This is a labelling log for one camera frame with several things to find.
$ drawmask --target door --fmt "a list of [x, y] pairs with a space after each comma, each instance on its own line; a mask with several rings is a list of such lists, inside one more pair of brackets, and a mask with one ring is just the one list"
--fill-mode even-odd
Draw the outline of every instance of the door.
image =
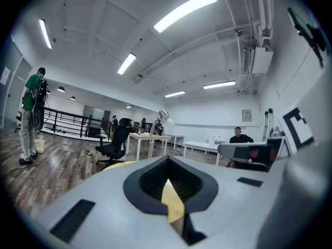
[[16, 116], [18, 115], [18, 111], [21, 111], [22, 92], [30, 71], [31, 66], [23, 58], [13, 75], [14, 78], [12, 79], [9, 88], [4, 127], [12, 127], [16, 125]]
[[7, 38], [0, 52], [0, 127], [4, 126], [6, 101], [10, 83], [21, 60], [22, 54], [16, 48], [11, 38]]

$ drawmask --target railing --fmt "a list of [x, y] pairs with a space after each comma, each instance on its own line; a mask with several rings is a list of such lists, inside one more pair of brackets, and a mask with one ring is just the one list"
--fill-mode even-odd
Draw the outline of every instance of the railing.
[[112, 128], [110, 121], [93, 119], [92, 116], [81, 116], [61, 112], [51, 108], [44, 108], [43, 128], [51, 131], [74, 134], [79, 137], [95, 137], [96, 134], [104, 133], [108, 140]]

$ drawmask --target white bucket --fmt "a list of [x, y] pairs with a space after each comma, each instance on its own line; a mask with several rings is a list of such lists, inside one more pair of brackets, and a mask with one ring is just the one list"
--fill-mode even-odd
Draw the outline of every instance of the white bucket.
[[215, 135], [210, 135], [210, 139], [209, 139], [209, 145], [210, 146], [214, 146], [215, 139], [216, 139]]
[[44, 152], [44, 144], [45, 144], [45, 140], [42, 140], [42, 139], [36, 139], [35, 140], [36, 151], [38, 153], [43, 153]]

